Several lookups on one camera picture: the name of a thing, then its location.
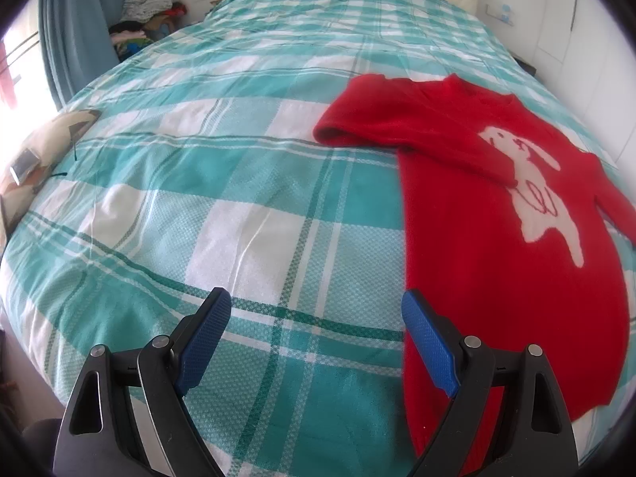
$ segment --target white animal graphic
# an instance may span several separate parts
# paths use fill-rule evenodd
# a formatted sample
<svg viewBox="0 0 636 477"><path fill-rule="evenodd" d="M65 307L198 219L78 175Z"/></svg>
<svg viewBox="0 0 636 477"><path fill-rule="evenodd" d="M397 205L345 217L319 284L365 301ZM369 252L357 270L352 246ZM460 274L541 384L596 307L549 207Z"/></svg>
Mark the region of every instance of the white animal graphic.
<svg viewBox="0 0 636 477"><path fill-rule="evenodd" d="M555 170L561 170L558 161L531 141L497 127L486 127L479 136L513 160L517 186L508 191L513 198L514 210L521 219L524 240L536 242L548 228L554 227L563 235L574 265L583 267L579 230L564 202L530 160L530 149Z"/></svg>

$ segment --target plaid bedspread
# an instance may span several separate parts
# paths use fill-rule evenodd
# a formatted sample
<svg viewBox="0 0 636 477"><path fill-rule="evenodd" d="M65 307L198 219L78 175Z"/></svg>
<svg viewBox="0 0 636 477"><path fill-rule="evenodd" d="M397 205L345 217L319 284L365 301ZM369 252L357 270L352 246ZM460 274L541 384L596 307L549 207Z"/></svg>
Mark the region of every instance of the plaid bedspread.
<svg viewBox="0 0 636 477"><path fill-rule="evenodd" d="M74 98L101 119L9 242L0 296L61 400L91 346L140 347L223 286L232 317L186 404L224 472L408 473L396 157L311 135L370 72L515 93L616 180L581 124L443 0L226 0ZM634 253L611 232L634 316ZM614 401L575 424L581 457L634 391L633 333Z"/></svg>

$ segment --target pile of clothes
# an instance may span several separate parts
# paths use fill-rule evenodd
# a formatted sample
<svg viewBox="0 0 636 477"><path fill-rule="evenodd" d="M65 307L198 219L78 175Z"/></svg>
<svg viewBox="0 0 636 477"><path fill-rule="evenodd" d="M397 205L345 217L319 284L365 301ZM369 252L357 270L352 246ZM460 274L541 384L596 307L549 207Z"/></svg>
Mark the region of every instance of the pile of clothes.
<svg viewBox="0 0 636 477"><path fill-rule="evenodd" d="M120 22L108 29L119 60L173 33L187 12L179 0L124 0Z"/></svg>

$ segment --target sweater sleeve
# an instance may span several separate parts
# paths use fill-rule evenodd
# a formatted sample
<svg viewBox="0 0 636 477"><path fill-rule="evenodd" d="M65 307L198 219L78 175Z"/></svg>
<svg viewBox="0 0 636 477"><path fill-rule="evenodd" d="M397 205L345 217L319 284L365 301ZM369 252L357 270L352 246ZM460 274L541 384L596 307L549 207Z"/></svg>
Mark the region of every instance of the sweater sleeve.
<svg viewBox="0 0 636 477"><path fill-rule="evenodd" d="M415 84L380 75L352 79L316 124L314 138L333 147L415 149L514 187L512 161L481 139L461 117L437 109L434 100Z"/></svg>
<svg viewBox="0 0 636 477"><path fill-rule="evenodd" d="M616 228L636 246L636 210L634 205L605 175L599 158L595 158L597 177L595 200L597 206L612 220Z"/></svg>

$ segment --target blue rubber pad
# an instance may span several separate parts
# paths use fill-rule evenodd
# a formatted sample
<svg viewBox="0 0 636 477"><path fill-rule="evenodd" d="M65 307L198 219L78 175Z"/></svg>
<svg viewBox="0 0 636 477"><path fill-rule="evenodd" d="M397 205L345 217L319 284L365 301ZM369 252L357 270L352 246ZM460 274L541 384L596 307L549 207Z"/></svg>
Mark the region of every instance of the blue rubber pad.
<svg viewBox="0 0 636 477"><path fill-rule="evenodd" d="M459 389L452 353L411 292L402 296L402 318L435 387L453 398Z"/></svg>
<svg viewBox="0 0 636 477"><path fill-rule="evenodd" d="M228 325L231 310L230 293L223 289L181 353L179 376L174 383L174 388L181 395L185 396L188 390L201 382L212 354Z"/></svg>

